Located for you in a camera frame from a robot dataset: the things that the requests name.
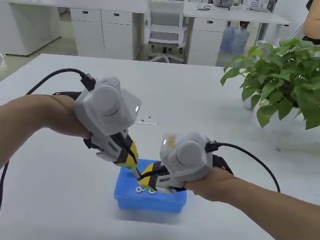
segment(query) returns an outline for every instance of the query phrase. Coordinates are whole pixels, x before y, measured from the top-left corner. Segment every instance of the blue plastic box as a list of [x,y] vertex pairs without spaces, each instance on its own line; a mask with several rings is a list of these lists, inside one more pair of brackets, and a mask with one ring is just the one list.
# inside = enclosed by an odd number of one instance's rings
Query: blue plastic box
[[[140,172],[143,172],[148,165],[154,162],[157,161],[139,159],[137,167]],[[187,202],[186,191],[174,192],[174,194],[157,191],[155,194],[150,194],[146,189],[141,193],[136,193],[138,186],[138,181],[132,171],[122,167],[114,190],[114,198],[119,208],[180,213]]]

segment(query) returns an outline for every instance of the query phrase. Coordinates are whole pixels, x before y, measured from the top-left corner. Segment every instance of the white tabletop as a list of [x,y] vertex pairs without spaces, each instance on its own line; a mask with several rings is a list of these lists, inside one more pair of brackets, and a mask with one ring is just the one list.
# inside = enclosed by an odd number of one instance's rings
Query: white tabletop
[[145,13],[147,11],[146,0],[0,0],[1,2],[128,13]]
[[[285,194],[320,204],[319,155],[276,151],[243,108],[241,77],[221,87],[220,67],[42,54],[0,82],[0,105],[24,95],[54,70],[77,68],[93,77],[117,76],[157,115],[158,126],[129,129],[139,156],[159,159],[163,133],[198,131],[240,145],[264,161]],[[81,91],[74,73],[55,76],[39,94]],[[242,153],[222,148],[233,172],[275,189],[268,173]],[[119,168],[95,156],[82,140],[43,129],[12,157],[0,214],[4,240],[271,240],[242,212],[188,192],[181,214],[119,210],[113,197]]]
[[[89,10],[120,11],[128,13],[146,13],[147,0],[0,0],[0,3],[16,3],[52,7],[66,7]],[[289,25],[290,22],[273,13],[231,9],[230,11],[211,5],[209,11],[198,11],[198,2],[185,2],[183,15],[186,17],[248,21]]]
[[230,21],[248,21],[266,24],[290,25],[290,22],[270,12],[251,11],[246,9],[237,9],[216,7],[214,4],[205,4],[211,6],[208,11],[197,10],[198,2],[186,2],[184,4],[183,15],[186,17],[221,19]]

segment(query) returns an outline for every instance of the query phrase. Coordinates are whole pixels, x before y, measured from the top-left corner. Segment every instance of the forearm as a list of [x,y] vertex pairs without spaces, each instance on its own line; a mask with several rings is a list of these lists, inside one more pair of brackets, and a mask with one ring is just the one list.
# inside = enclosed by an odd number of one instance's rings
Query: forearm
[[312,39],[320,39],[320,17],[315,20],[307,20],[303,26],[303,33]]
[[47,97],[29,95],[0,106],[0,168],[43,126]]
[[243,211],[276,240],[320,238],[320,206],[240,179],[235,179],[229,189],[226,202]]
[[303,32],[309,38],[320,39],[320,0],[313,0]]

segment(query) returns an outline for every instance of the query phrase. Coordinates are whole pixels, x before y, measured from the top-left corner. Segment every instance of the blue container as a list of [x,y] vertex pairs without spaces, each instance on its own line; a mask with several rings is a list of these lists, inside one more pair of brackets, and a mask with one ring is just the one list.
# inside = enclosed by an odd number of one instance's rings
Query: blue container
[[249,36],[250,36],[250,33],[246,30],[244,25],[238,28],[238,30],[234,33],[234,40],[232,43],[233,54],[245,53],[245,48],[246,48]]
[[224,29],[220,50],[231,53],[232,52],[232,43],[235,39],[235,28],[231,27],[231,22],[228,21]]
[[[143,172],[147,166],[157,161],[139,159],[138,169]],[[114,198],[121,209],[141,209],[170,213],[180,213],[187,202],[187,191],[165,194],[157,191],[150,194],[148,189],[136,193],[138,181],[130,169],[122,167],[114,190]]]

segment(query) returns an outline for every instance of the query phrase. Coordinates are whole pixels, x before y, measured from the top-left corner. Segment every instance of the small metal part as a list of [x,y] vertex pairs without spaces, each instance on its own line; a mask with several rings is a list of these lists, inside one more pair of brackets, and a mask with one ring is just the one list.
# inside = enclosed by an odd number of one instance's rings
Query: small metal part
[[135,189],[135,192],[136,192],[137,194],[143,192],[142,187],[137,186],[136,189]]

